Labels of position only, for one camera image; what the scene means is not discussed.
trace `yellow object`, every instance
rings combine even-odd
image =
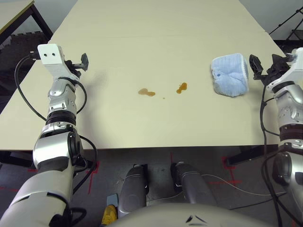
[[[117,215],[115,206],[108,205],[105,208],[101,224],[109,225],[109,224],[113,223],[114,221],[116,221],[117,219],[118,219],[118,215]]]

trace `black cable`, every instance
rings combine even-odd
[[[71,82],[72,84],[78,84],[80,86],[80,88],[82,89],[82,91],[84,93],[84,102],[83,102],[83,105],[81,106],[81,108],[77,111],[77,113],[80,113],[81,110],[84,108],[86,101],[87,101],[87,93],[86,93],[84,86],[79,81],[68,78],[68,77],[59,77],[58,79],[65,79],[65,80],[68,80],[69,82]]]
[[[93,142],[83,136],[80,136],[80,138],[85,140],[86,142],[88,142],[93,147],[93,149],[95,151],[95,158],[94,158],[94,162],[93,162],[93,165],[91,166],[90,170],[84,176],[84,178],[76,185],[76,187],[74,187],[72,194],[74,194],[81,187],[81,185],[83,185],[83,183],[86,181],[86,179],[90,176],[91,172],[94,171],[94,169],[97,165],[97,159],[98,159],[98,151],[97,151],[96,146],[93,144]]]
[[[273,100],[273,99],[275,99],[275,98],[270,98],[270,99],[266,100],[265,102],[268,103],[270,100]]]
[[[32,105],[28,102],[28,100],[25,98],[21,88],[20,88],[20,83],[19,83],[19,78],[18,78],[18,73],[19,73],[19,69],[21,67],[21,65],[28,59],[31,59],[31,57],[28,55],[28,56],[25,56],[23,57],[17,64],[16,68],[15,68],[15,73],[14,73],[14,76],[15,76],[15,83],[16,83],[16,86],[17,86],[17,89],[21,95],[21,97],[23,98],[23,100],[26,102],[26,104],[28,105],[28,107],[38,116],[40,117],[41,119],[45,120],[46,121],[46,118],[44,118],[37,110],[34,109],[34,107],[32,107]]]
[[[266,131],[266,132],[268,132],[269,134],[272,134],[272,135],[274,135],[274,136],[278,136],[278,137],[280,137],[280,135],[279,135],[279,134],[274,133],[274,132],[272,132],[272,131],[268,131],[267,129],[265,129],[264,131]]]
[[[284,204],[278,199],[278,204],[282,207],[282,209],[288,214],[288,216],[295,221],[300,227],[303,227],[303,223],[300,222],[287,208]]]
[[[273,198],[273,202],[274,202],[274,206],[275,206],[275,210],[276,210],[276,216],[277,216],[277,220],[278,220],[278,226],[282,227],[283,226],[282,218],[281,218],[279,206],[278,206],[277,199],[276,199],[276,193],[270,182],[268,168],[267,168],[267,160],[269,158],[267,158],[267,138],[266,138],[265,127],[264,127],[264,123],[263,123],[263,112],[264,112],[264,108],[267,104],[266,102],[264,102],[264,96],[265,96],[266,84],[267,84],[268,80],[269,80],[269,77],[267,78],[265,85],[263,87],[262,100],[261,100],[261,106],[260,106],[260,124],[261,124],[261,129],[262,129],[263,137],[264,137],[264,158],[265,158],[265,160],[262,164],[262,167],[261,167],[261,174],[262,174],[262,178],[269,190],[269,193],[270,193],[271,197]]]
[[[262,204],[262,203],[266,203],[266,202],[269,202],[269,201],[272,201],[273,198],[269,199],[269,200],[265,200],[265,201],[262,201],[262,202],[257,202],[257,203],[253,203],[253,204],[250,204],[250,205],[246,205],[246,206],[241,206],[241,207],[235,207],[235,208],[231,208],[229,210],[237,210],[237,209],[242,209],[242,208],[246,208],[246,207],[252,207],[252,206],[256,206],[256,205],[259,205],[259,204]]]
[[[76,218],[71,222],[71,226],[78,224],[81,220],[83,220],[87,214],[86,209],[81,207],[72,207],[71,212],[73,213],[81,213],[80,217]]]

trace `table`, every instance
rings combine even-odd
[[[89,70],[80,80],[88,102],[77,128],[97,148],[263,144],[263,86],[251,69],[247,94],[230,98],[213,89],[215,57],[254,54],[267,69],[271,54],[283,55],[238,0],[78,0],[49,43],[74,63],[87,53]],[[187,90],[177,94],[183,82]],[[44,116],[51,84],[40,61],[21,84]],[[156,95],[139,95],[142,88]],[[76,95],[79,107],[81,89]],[[271,102],[264,112],[268,130],[278,132],[276,118]],[[15,92],[0,115],[0,148],[31,150],[44,124]],[[279,138],[268,135],[267,142]]]
[[[3,43],[29,16],[32,16],[48,40],[53,32],[48,27],[33,0],[0,3],[0,44]]]

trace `tripod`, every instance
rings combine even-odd
[[[276,31],[279,27],[281,27],[283,24],[285,24],[289,19],[291,19],[294,15],[296,15],[297,13],[301,13],[303,15],[303,7],[301,7],[300,9],[297,9],[296,12],[291,15],[288,19],[286,19],[282,24],[279,24],[278,27],[276,27],[271,33],[272,34],[274,31]],[[295,27],[294,30],[292,30],[291,34],[286,38],[286,40],[288,41],[289,38],[294,34],[300,41],[302,41],[303,39],[301,39],[298,34],[296,34],[297,28],[300,26],[300,24],[303,22],[303,18],[302,20],[299,22],[299,24]]]

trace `wire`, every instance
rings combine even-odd
[[[155,200],[147,200],[147,202],[173,199],[173,198],[178,197],[178,196],[181,195],[182,193],[183,193],[183,192],[180,192],[180,193],[178,193],[177,195],[170,196],[170,197],[165,197],[165,198],[160,198],[160,199],[155,199]]]
[[[264,131],[266,131],[266,132],[268,132],[268,133],[270,133],[270,134],[272,134],[272,135],[275,135],[275,136],[280,137],[280,135],[279,135],[279,134],[274,133],[274,132],[272,132],[272,131],[268,131],[267,129],[265,129]]]
[[[273,99],[275,99],[275,98],[270,98],[270,99],[266,100],[265,102],[268,103],[270,100],[273,100]]]
[[[261,105],[260,105],[260,124],[261,124],[261,129],[262,129],[263,137],[264,137],[264,158],[265,158],[265,160],[262,164],[262,167],[261,167],[261,175],[270,192],[271,197],[273,198],[273,202],[274,202],[274,206],[275,206],[275,210],[276,210],[276,216],[277,216],[277,220],[278,220],[278,226],[282,227],[283,226],[282,218],[281,218],[279,206],[277,203],[276,193],[275,193],[275,190],[269,179],[268,168],[267,168],[267,160],[270,158],[267,158],[267,138],[266,138],[266,132],[265,132],[265,127],[264,127],[264,123],[263,123],[263,112],[264,112],[264,108],[267,104],[266,102],[264,102],[264,96],[265,96],[266,84],[268,83],[268,80],[269,80],[269,77],[267,77],[267,79],[264,83],[263,92],[262,92],[262,100],[261,100]]]
[[[273,198],[269,199],[269,200],[265,200],[265,201],[262,201],[262,202],[257,202],[257,203],[253,203],[253,204],[250,204],[250,205],[246,205],[246,206],[241,206],[241,207],[235,207],[235,208],[231,208],[229,210],[237,210],[237,209],[242,209],[242,208],[246,208],[246,207],[252,207],[252,206],[256,206],[256,205],[259,205],[259,204],[262,204],[262,203],[266,203],[266,202],[269,202],[269,201],[272,201]]]
[[[97,165],[97,159],[98,159],[98,151],[97,148],[95,146],[95,144],[93,144],[92,141],[90,141],[89,139],[80,136],[81,139],[85,140],[86,142],[88,142],[94,149],[95,151],[95,158],[94,158],[94,162],[93,165],[91,166],[90,170],[88,171],[88,173],[83,177],[83,179],[76,185],[76,187],[74,187],[74,189],[72,190],[72,194],[74,194],[82,185],[83,183],[86,181],[86,179],[90,176],[91,172],[94,171],[96,165]]]
[[[68,77],[59,77],[58,79],[65,79],[65,80],[68,80],[69,82],[71,82],[72,84],[73,83],[78,84],[80,86],[80,88],[82,89],[82,91],[84,93],[84,102],[83,102],[83,105],[81,106],[81,108],[77,111],[77,113],[80,113],[81,110],[85,107],[85,104],[87,101],[87,93],[86,93],[84,86],[79,81],[68,78]]]
[[[288,216],[295,221],[295,223],[297,223],[299,226],[303,226],[303,223],[300,222],[287,208],[286,206],[284,206],[284,204],[279,200],[277,200],[278,204],[282,207],[282,209],[288,214]]]
[[[19,69],[21,67],[21,65],[28,59],[31,59],[28,56],[25,56],[23,57],[17,64],[16,68],[15,68],[15,73],[14,73],[14,76],[15,76],[15,83],[16,83],[16,86],[17,86],[17,89],[21,95],[21,97],[23,98],[23,100],[25,101],[25,103],[28,105],[28,107],[38,116],[40,117],[41,119],[43,119],[44,121],[46,121],[46,118],[44,118],[37,110],[34,109],[34,107],[28,102],[28,100],[25,98],[21,88],[20,88],[20,83],[19,83],[19,78],[18,78],[18,73],[19,73]]]
[[[245,192],[245,193],[248,193],[248,194],[259,195],[259,196],[270,196],[270,195],[271,195],[271,194],[259,194],[259,193],[254,193],[254,192],[248,192],[248,191],[246,191],[246,190],[243,190],[243,189],[241,189],[241,188],[238,188],[238,187],[232,185],[232,184],[229,183],[228,181],[226,181],[226,180],[224,180],[224,179],[222,179],[221,177],[216,176],[216,175],[212,175],[212,174],[202,174],[201,176],[212,176],[212,177],[216,177],[216,178],[220,179],[221,181],[224,181],[225,183],[229,184],[231,187],[234,187],[235,189],[238,189],[238,190],[240,190],[241,192]]]

